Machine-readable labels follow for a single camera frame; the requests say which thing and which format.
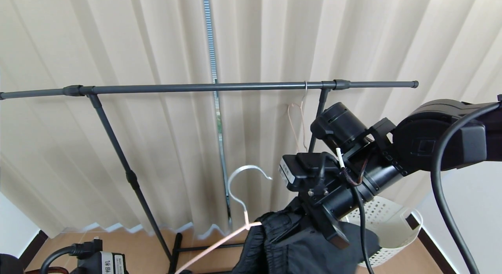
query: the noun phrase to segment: black cylinder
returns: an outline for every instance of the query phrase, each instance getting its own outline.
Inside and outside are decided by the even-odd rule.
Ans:
[[[332,151],[337,147],[342,151],[348,151],[356,144],[355,138],[366,131],[366,126],[342,102],[338,102],[312,122],[310,131]],[[365,139],[358,142],[362,146],[368,143]]]

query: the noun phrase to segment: white plastic basket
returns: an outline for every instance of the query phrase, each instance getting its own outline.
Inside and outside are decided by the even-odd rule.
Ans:
[[[417,211],[403,207],[393,201],[383,197],[375,197],[372,201],[364,205],[366,212],[366,229],[373,231],[380,239],[380,247],[369,261],[371,266],[382,265],[391,259],[402,249],[411,244],[422,229],[422,215]],[[406,216],[413,211],[419,221],[419,226],[411,229],[406,222]],[[352,224],[360,225],[359,209],[356,209],[346,216],[346,220]]]

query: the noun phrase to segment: white wall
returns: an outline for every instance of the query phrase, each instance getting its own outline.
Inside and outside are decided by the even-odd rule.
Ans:
[[[0,253],[19,257],[40,229],[0,193]]]
[[[478,163],[443,178],[443,190],[453,218],[481,273],[499,273],[502,250],[502,163]],[[424,227],[459,273],[468,273],[430,193],[418,207]]]

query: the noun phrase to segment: hanger hook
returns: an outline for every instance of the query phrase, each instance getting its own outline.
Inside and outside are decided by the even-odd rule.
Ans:
[[[230,194],[230,196],[238,203],[240,203],[242,205],[242,207],[244,208],[244,212],[247,213],[247,208],[246,208],[246,204],[241,201],[240,199],[238,199],[236,196],[234,196],[232,194],[232,189],[231,189],[231,184],[232,184],[232,181],[233,179],[235,178],[235,176],[237,176],[237,174],[239,174],[240,172],[244,171],[244,170],[248,170],[248,169],[256,169],[256,170],[259,170],[263,176],[265,176],[265,178],[271,180],[272,178],[267,176],[267,174],[258,166],[256,165],[245,165],[245,166],[242,166],[242,167],[239,167],[237,168],[233,173],[232,175],[230,175],[230,177],[228,178],[228,193]]]

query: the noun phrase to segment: wooden floor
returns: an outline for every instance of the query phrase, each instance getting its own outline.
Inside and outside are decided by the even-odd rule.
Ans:
[[[171,248],[174,242],[174,233],[168,230],[164,230],[162,233]],[[47,240],[26,270],[39,269],[45,258],[57,249],[70,246],[73,243],[90,241],[94,237],[103,240],[104,251],[120,252],[126,255],[125,262],[130,274],[165,274],[168,271],[168,260],[156,237],[149,236],[144,231],[131,234],[127,231],[107,233],[97,230],[88,233],[62,233],[54,239]],[[221,235],[215,231],[206,240],[195,240],[193,230],[188,229],[183,232],[182,247],[207,246],[220,238]],[[244,242],[245,238],[246,234],[242,233],[231,242]],[[241,250],[242,247],[217,249],[193,264],[190,270],[194,273],[230,270],[237,263]],[[198,253],[199,251],[182,253],[178,266],[183,265]],[[63,256],[55,260],[52,266],[65,267],[71,271],[76,267],[76,259]],[[376,274],[441,273],[441,270],[419,240],[416,240],[394,258],[374,270]],[[364,273],[367,273],[366,268],[359,267],[357,269],[357,274]]]

